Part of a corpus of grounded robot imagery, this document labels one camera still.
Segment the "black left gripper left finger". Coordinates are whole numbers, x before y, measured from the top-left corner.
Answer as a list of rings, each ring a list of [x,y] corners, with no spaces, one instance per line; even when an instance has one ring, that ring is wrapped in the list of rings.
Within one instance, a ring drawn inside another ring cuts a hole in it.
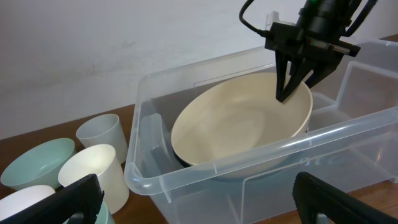
[[[101,210],[104,191],[97,175],[88,174],[49,197],[3,220],[3,224],[88,223],[94,224]]]

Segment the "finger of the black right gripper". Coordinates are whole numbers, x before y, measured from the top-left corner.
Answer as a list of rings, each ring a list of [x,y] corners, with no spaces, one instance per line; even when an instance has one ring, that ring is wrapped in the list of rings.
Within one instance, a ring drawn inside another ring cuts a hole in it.
[[[322,81],[324,78],[326,78],[328,75],[333,73],[337,69],[340,62],[337,61],[336,63],[335,62],[326,63],[314,60],[306,60],[305,64],[309,67],[310,70],[313,71],[313,73],[305,81],[305,84],[309,88],[312,88],[320,81]]]
[[[276,51],[276,99],[283,103],[299,86],[307,74],[314,68],[314,61],[309,58],[296,58]]]

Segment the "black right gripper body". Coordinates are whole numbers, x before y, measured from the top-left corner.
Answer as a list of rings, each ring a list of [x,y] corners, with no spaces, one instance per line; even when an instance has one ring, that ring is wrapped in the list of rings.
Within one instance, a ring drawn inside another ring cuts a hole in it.
[[[360,1],[307,0],[299,10],[296,25],[273,22],[265,48],[289,58],[309,58],[328,62],[338,57],[357,56],[360,47],[343,42],[346,27],[360,5]]]

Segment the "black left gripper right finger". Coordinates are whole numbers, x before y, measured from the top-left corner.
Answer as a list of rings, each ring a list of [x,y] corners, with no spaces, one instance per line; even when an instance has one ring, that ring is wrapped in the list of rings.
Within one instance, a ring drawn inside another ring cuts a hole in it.
[[[316,223],[320,214],[334,223],[397,224],[397,219],[351,197],[308,172],[296,175],[292,195],[302,223]]]

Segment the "green small bowl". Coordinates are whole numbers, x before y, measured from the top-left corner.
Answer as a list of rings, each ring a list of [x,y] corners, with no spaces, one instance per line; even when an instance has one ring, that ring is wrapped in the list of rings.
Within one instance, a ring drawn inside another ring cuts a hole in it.
[[[58,173],[62,166],[76,154],[75,142],[58,138],[42,143],[10,163],[1,175],[1,183],[14,190],[34,185],[61,186]]]

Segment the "white small bowl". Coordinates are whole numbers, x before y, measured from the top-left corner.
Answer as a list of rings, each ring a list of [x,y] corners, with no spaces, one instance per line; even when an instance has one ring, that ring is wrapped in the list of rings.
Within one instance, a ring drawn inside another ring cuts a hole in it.
[[[35,185],[1,199],[1,221],[9,218],[33,204],[51,196],[55,190],[48,185]]]

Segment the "cream bowl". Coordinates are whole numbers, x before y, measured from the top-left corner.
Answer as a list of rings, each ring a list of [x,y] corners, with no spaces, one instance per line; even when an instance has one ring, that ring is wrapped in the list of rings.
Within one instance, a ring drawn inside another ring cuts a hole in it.
[[[309,87],[300,83],[281,103],[275,84],[275,73],[259,72],[203,92],[176,119],[173,150],[195,166],[304,133],[313,109]]]

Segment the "cream cup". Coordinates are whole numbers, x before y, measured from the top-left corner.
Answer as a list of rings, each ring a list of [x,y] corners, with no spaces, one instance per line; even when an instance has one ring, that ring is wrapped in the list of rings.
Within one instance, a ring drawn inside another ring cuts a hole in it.
[[[98,144],[76,153],[60,169],[58,182],[66,187],[88,174],[97,176],[110,213],[122,209],[129,198],[129,188],[113,146]]]

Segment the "grey cup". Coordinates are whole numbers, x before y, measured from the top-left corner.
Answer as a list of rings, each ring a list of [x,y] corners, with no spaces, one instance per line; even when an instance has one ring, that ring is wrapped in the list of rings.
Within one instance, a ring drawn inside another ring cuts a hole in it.
[[[85,147],[109,144],[115,148],[120,164],[127,158],[127,141],[116,114],[103,114],[83,123],[76,131],[76,137]]]

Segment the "clear plastic storage bin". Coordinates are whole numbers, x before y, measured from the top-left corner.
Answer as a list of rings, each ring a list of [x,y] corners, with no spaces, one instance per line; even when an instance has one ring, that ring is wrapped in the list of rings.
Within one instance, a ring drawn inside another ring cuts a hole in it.
[[[397,43],[357,57],[270,106],[272,54],[256,48],[142,77],[124,177],[169,223],[254,223],[295,208],[308,172],[350,192],[397,182]]]

